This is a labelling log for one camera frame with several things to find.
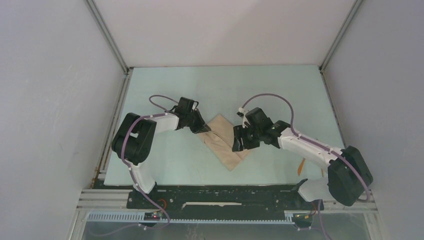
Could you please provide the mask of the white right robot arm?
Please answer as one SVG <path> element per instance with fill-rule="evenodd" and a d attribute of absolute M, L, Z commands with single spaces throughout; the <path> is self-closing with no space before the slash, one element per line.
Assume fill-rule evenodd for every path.
<path fill-rule="evenodd" d="M 237 115 L 242 123 L 233 127 L 233 152 L 271 145 L 300 155 L 325 173 L 320 179 L 306 179 L 296 185 L 290 196 L 295 208 L 304 209 L 310 202 L 325 198 L 350 207 L 370 190 L 374 178 L 357 148 L 342 149 L 313 140 L 287 122 L 273 122 L 259 107 L 252 110 L 241 107 Z"/>

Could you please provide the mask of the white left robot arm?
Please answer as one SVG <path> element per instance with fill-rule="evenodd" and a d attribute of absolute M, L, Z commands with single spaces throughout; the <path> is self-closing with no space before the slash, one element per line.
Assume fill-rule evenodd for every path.
<path fill-rule="evenodd" d="M 138 201 L 145 208 L 153 208 L 158 194 L 152 189 L 156 185 L 146 160 L 156 134 L 189 128 L 193 134 L 207 133 L 211 128 L 206 124 L 198 109 L 199 102 L 181 97 L 171 109 L 163 113 L 138 115 L 127 113 L 115 134 L 111 149 L 127 166 L 134 188 L 141 192 Z"/>

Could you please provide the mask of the beige cloth napkin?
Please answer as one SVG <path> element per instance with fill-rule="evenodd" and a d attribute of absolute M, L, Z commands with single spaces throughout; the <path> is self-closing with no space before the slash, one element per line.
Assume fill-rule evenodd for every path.
<path fill-rule="evenodd" d="M 211 131 L 198 133 L 200 140 L 214 153 L 228 171 L 234 170 L 249 156 L 251 150 L 233 152 L 233 125 L 221 114 L 217 114 L 207 125 Z"/>

